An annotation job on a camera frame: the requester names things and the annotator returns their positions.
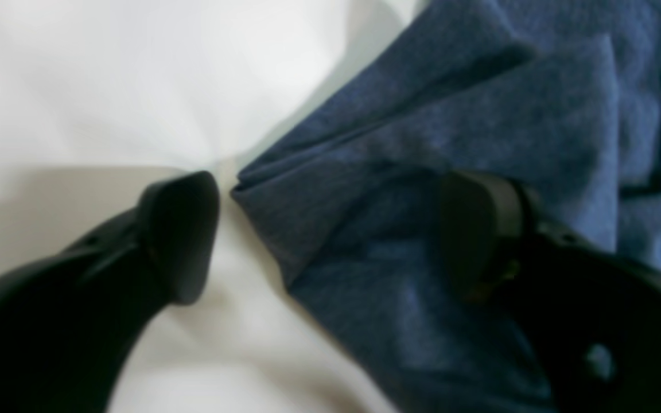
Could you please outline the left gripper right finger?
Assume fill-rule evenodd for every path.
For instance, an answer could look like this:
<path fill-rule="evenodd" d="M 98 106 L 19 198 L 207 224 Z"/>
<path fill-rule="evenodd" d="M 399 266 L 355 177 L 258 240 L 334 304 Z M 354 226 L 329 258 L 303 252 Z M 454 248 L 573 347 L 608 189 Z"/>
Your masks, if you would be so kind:
<path fill-rule="evenodd" d="M 660 272 L 540 214 L 517 181 L 450 172 L 439 199 L 452 290 L 514 319 L 559 410 L 661 412 Z"/>

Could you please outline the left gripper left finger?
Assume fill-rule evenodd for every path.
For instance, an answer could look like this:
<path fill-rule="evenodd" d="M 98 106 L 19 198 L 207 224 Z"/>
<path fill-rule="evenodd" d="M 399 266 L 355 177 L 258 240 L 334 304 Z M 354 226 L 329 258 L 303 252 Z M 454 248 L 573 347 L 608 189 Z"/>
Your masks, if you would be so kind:
<path fill-rule="evenodd" d="M 133 347 L 204 292 L 220 194 L 209 172 L 157 181 L 58 254 L 0 275 L 0 412 L 105 412 Z"/>

